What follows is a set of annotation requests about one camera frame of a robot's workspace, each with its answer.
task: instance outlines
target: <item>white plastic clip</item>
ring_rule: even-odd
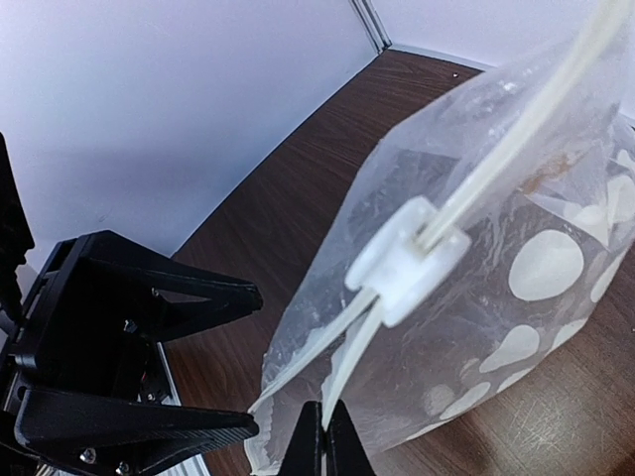
[[[469,236],[456,227],[429,253],[417,237],[437,214],[422,196],[404,203],[375,233],[348,270],[351,291],[372,289],[383,307],[383,324],[394,327],[421,304],[469,249]]]

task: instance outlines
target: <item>transparent plastic bag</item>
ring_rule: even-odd
[[[618,115],[630,22],[456,225],[471,246],[400,325],[381,327],[342,399],[369,454],[502,392],[586,323],[635,237],[635,135]],[[488,157],[575,40],[488,71],[414,114],[360,169],[265,356],[254,474],[277,474],[300,410],[363,322],[373,294],[344,285],[405,202],[436,208]]]

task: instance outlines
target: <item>plastic bag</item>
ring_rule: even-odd
[[[527,375],[584,326],[610,284],[635,237],[635,135],[618,115],[630,26],[621,14],[513,167],[457,221],[471,238],[467,254],[405,321],[381,327],[356,362],[341,398],[369,454]],[[261,432],[245,443],[254,474],[277,473],[303,404],[322,400],[367,317],[373,294],[356,295],[344,281],[368,241],[413,197],[446,206],[577,47],[579,37],[488,71],[381,140],[265,356],[251,409]]]

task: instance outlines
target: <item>white backdrop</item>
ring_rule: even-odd
[[[0,3],[0,131],[38,248],[165,254],[374,58],[345,0]]]
[[[401,46],[499,65],[573,34],[597,0],[373,0],[389,37]],[[635,57],[633,58],[635,78]],[[635,118],[635,80],[623,112]]]

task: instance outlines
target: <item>wooden floor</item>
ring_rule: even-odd
[[[169,346],[185,405],[245,411],[253,403],[262,355],[359,166],[392,126],[475,74],[385,53],[191,237],[179,261],[252,280],[265,308]],[[214,476],[249,470],[241,445],[207,461]],[[635,254],[584,330],[530,376],[373,464],[380,476],[635,474]]]

